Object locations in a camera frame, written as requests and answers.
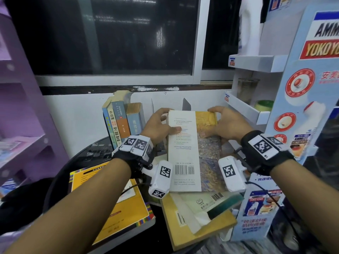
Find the plastic bottle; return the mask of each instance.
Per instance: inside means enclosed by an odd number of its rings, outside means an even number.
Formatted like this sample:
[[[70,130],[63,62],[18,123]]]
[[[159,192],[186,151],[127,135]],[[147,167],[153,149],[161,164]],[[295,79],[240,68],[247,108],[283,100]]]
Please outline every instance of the plastic bottle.
[[[294,131],[292,141],[289,141],[296,160],[299,160],[306,151],[325,111],[326,106],[324,103],[311,102],[305,107],[304,114],[307,119]]]
[[[241,0],[238,54],[259,55],[262,0]]]
[[[255,215],[255,212],[257,211],[259,203],[257,201],[255,201],[252,206],[248,209],[247,211],[247,215],[248,216],[253,216]]]

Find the barcode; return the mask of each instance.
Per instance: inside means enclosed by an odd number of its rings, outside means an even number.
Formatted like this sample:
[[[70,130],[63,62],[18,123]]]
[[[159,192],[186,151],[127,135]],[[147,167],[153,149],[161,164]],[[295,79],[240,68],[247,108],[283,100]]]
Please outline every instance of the barcode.
[[[188,165],[175,165],[176,175],[194,175],[194,167]]]
[[[176,215],[176,217],[177,217],[179,226],[180,226],[180,227],[185,226],[186,223],[185,223],[184,217],[183,217],[182,215],[180,215],[179,212],[178,212],[177,210],[175,211],[175,215]]]
[[[211,197],[213,200],[217,201],[223,197],[223,194],[221,192],[218,192],[216,194],[213,194]]]

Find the round black table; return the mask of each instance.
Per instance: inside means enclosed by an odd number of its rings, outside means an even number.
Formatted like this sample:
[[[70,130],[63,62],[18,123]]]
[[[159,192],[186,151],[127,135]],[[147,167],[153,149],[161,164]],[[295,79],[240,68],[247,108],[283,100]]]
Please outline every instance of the round black table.
[[[107,162],[112,156],[112,145],[108,137],[103,138],[80,151],[59,171],[46,194],[43,212],[47,212],[53,205],[68,194],[70,172],[99,165]],[[151,252],[162,254],[173,253],[171,240],[166,227],[161,207],[151,205],[156,217],[155,225],[135,237],[118,245],[107,253],[124,253],[132,248],[134,250],[144,247]],[[194,244],[180,251],[180,253],[195,253],[204,242]]]

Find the person's right hand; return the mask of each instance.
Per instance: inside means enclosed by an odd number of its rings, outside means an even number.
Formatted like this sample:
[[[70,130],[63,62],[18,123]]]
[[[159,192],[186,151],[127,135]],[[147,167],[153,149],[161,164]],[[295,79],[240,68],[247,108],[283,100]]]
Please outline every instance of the person's right hand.
[[[219,135],[227,140],[236,140],[240,143],[245,134],[254,130],[237,111],[223,106],[215,106],[209,108],[208,111],[221,113],[221,119],[216,126],[201,132],[201,137]]]

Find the wire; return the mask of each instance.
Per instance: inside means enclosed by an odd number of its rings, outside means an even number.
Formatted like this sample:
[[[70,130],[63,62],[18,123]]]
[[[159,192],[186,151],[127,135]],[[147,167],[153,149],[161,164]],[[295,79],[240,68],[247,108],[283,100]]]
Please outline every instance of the wire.
[[[304,250],[304,246],[303,246],[303,239],[301,239],[301,237],[299,236],[299,234],[297,233],[296,229],[294,228],[290,218],[287,216],[286,212],[282,209],[282,207],[279,205],[279,203],[273,198],[272,195],[270,195],[269,191],[262,188],[260,185],[258,185],[257,183],[253,183],[253,182],[245,182],[245,184],[252,184],[252,185],[256,185],[258,186],[261,190],[265,191],[266,194],[275,202],[275,204],[280,208],[282,214],[284,215],[284,217],[286,218],[287,222],[290,224],[290,226],[292,227],[292,230],[295,234],[295,236],[297,237],[298,239],[298,242],[299,242],[299,245],[300,245],[300,248],[303,252],[305,252]]]
[[[121,195],[123,195],[125,192],[129,191],[130,189],[132,189],[133,187],[136,187],[138,185],[148,185],[148,186],[150,186],[149,183],[137,183],[137,184],[131,186],[130,188],[127,188],[126,190],[124,190]]]

